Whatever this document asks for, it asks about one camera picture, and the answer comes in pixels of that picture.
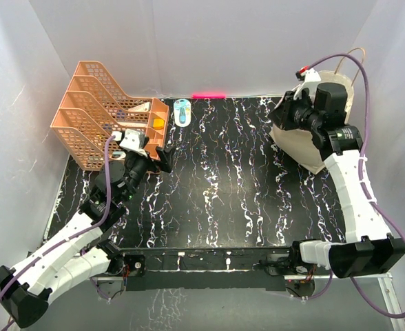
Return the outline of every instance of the orange plastic basket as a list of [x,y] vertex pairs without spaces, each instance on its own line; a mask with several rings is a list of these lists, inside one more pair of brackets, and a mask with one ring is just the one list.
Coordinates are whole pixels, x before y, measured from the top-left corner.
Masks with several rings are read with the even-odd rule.
[[[153,129],[154,119],[164,121],[161,130]],[[51,128],[83,170],[100,170],[106,140],[128,128],[149,137],[145,149],[158,159],[156,147],[164,147],[168,119],[169,107],[157,98],[129,97],[101,63],[80,61]],[[110,158],[118,151],[112,142]]]

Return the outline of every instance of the yellow object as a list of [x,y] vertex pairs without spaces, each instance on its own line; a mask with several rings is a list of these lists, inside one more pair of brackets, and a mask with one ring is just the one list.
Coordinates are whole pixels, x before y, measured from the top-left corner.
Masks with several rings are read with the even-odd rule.
[[154,124],[152,126],[155,130],[161,130],[164,128],[164,119],[154,119]]

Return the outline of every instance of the black marble table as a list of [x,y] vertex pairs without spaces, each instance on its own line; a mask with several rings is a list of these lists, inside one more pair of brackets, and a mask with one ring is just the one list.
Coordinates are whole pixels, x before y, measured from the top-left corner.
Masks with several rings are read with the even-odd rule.
[[[191,124],[174,124],[171,174],[146,175],[114,226],[120,248],[289,246],[296,239],[344,240],[338,196],[327,171],[311,174],[272,144],[275,98],[192,100]],[[87,197],[96,172],[67,164],[48,237]]]

